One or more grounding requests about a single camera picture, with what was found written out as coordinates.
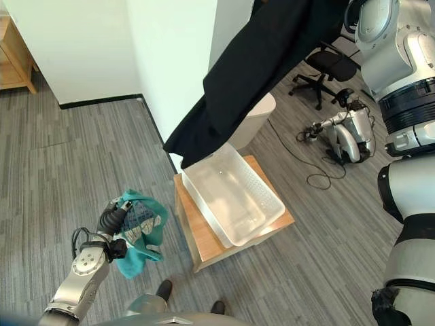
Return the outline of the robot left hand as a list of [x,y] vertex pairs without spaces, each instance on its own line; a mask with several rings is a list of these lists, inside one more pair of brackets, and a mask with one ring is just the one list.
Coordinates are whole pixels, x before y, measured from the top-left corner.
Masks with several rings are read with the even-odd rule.
[[107,234],[109,236],[117,234],[120,231],[127,212],[131,207],[131,201],[126,201],[119,205],[119,198],[111,200],[99,217],[97,223],[97,232]]

